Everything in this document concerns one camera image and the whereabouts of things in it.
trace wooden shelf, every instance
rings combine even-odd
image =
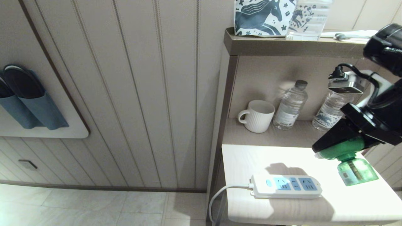
[[[293,128],[287,131],[271,124],[265,133],[256,134],[248,131],[237,119],[229,118],[222,144],[311,148],[324,134],[315,129],[311,121],[296,121]]]
[[[364,44],[346,43],[332,38],[319,41],[286,41],[285,38],[235,36],[233,27],[225,30],[224,43],[229,55],[316,56],[363,59]]]

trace horse illustration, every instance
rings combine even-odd
[[[281,35],[274,26],[266,24],[265,20],[272,13],[279,21],[282,21],[282,13],[279,9],[280,0],[262,0],[259,3],[242,7],[241,12],[236,12],[235,31],[243,29],[258,29],[270,35]]]
[[[303,11],[301,9],[297,9],[293,12],[293,16],[292,19],[290,19],[291,21],[295,22],[297,27],[300,27],[302,25],[302,23],[297,19],[297,17],[300,17],[300,19],[303,18]]]

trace bottle cap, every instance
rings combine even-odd
[[[306,86],[307,86],[307,82],[304,81],[304,80],[297,80],[295,86],[296,86],[297,88],[299,88],[299,89],[305,89]]]

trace tile floor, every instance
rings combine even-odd
[[[0,226],[205,226],[205,196],[0,184]]]

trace mug handle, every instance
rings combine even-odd
[[[247,123],[246,120],[240,119],[245,114],[250,114],[250,111],[249,110],[243,110],[237,115],[237,119],[239,120],[240,123],[243,123],[243,124]]]

